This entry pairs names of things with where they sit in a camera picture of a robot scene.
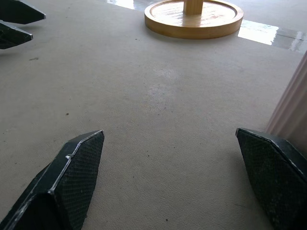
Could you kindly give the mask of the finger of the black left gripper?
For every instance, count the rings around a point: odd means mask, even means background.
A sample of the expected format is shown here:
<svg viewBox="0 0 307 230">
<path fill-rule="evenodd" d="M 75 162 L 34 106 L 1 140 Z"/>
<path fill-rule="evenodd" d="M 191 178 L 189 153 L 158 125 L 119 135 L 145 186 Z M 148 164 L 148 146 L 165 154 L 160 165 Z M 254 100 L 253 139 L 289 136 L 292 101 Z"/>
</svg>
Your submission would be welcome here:
<svg viewBox="0 0 307 230">
<path fill-rule="evenodd" d="M 33 40 L 33 35 L 11 26 L 5 22 L 0 22 L 0 49 L 8 49 Z"/>
<path fill-rule="evenodd" d="M 46 15 L 22 0 L 0 0 L 0 20 L 29 24 L 46 19 Z"/>
</svg>

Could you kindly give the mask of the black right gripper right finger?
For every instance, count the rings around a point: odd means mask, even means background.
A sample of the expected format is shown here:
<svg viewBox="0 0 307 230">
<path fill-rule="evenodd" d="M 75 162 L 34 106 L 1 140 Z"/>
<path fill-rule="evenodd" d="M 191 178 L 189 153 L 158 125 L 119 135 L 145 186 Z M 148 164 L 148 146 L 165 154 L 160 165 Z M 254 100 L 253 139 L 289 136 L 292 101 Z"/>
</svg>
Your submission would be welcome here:
<svg viewBox="0 0 307 230">
<path fill-rule="evenodd" d="M 274 230 L 307 230 L 307 159 L 287 140 L 238 128 L 254 194 Z"/>
</svg>

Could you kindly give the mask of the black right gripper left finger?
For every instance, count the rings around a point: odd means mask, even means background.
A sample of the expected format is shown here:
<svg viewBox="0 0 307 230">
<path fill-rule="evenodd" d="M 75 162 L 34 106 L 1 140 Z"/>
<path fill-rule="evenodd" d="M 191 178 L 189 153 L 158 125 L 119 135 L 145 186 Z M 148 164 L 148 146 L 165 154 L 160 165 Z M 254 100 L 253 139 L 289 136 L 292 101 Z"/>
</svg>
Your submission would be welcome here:
<svg viewBox="0 0 307 230">
<path fill-rule="evenodd" d="M 103 149 L 97 130 L 66 142 L 25 188 L 0 230 L 81 230 L 91 203 Z"/>
</svg>

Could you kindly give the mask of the round wooden stand base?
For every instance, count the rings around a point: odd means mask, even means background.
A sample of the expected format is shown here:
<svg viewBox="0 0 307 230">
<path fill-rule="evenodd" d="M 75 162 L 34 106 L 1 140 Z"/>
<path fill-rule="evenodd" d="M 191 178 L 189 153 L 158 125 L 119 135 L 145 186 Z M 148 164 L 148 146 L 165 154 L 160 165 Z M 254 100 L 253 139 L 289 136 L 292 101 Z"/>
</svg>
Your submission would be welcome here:
<svg viewBox="0 0 307 230">
<path fill-rule="evenodd" d="M 155 33 L 183 39 L 213 39 L 239 30 L 244 12 L 223 0 L 164 0 L 144 10 Z"/>
</svg>

